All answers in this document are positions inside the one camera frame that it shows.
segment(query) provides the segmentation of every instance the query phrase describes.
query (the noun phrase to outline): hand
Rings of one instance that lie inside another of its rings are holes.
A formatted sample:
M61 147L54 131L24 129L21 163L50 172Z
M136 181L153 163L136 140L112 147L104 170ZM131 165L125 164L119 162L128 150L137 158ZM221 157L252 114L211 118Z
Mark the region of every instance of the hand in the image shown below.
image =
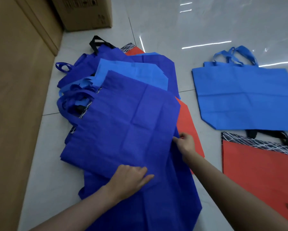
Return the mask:
M186 133L180 133L180 138L173 137L173 142L176 143L179 151L182 154L184 161L188 160L191 155L197 154L193 137Z
M132 167L122 164L117 168L115 174L105 187L114 196L116 202L119 203L138 192L142 186L154 178L153 174L144 177L146 173L146 167Z

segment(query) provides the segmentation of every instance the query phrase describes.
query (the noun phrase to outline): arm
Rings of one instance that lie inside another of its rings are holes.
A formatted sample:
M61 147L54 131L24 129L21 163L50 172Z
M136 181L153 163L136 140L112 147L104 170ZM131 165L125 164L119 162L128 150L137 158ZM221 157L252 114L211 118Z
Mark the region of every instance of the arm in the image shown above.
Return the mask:
M196 153L191 135L173 137L191 168L234 230L288 230L288 221Z
M154 175L144 175L146 167L120 165L111 180L96 193L67 208L31 231L80 231L120 201L129 198L148 183Z

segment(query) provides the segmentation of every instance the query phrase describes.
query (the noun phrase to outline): person's left hand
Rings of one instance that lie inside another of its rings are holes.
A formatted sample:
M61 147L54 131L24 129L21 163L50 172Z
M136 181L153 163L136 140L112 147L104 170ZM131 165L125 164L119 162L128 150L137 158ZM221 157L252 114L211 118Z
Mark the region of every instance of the person's left hand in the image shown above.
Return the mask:
M142 186L154 178L153 174L144 177L146 173L146 167L132 167L122 164L117 168L115 174L105 187L114 196L116 202L119 203L135 194Z

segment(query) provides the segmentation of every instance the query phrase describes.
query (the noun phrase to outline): forearm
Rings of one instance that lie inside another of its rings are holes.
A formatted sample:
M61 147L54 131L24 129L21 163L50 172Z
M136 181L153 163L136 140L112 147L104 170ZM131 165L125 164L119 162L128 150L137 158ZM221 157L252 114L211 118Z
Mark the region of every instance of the forearm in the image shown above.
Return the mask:
M96 193L33 228L32 231L81 231L119 201L103 186Z
M197 153L187 164L235 230L288 230L288 221Z

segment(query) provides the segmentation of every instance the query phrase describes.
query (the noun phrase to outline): glossy floor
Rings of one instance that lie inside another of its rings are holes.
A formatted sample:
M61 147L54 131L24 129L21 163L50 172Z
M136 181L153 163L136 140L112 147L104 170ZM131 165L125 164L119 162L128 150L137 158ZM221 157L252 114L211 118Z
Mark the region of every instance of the glossy floor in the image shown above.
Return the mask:
M216 52L244 45L260 66L288 70L288 0L112 0L112 8L113 28L65 33L55 61L73 64L82 53L90 53L94 35L117 47L133 42L147 53L167 56L175 62L181 100L189 107L206 159L222 170L220 131L200 118L191 69L210 61ZM62 76L54 67L19 231L79 201L83 172L59 159L71 128L56 106L56 85ZM257 138L279 142L264 135ZM203 206L195 230L231 230L196 178L195 183Z

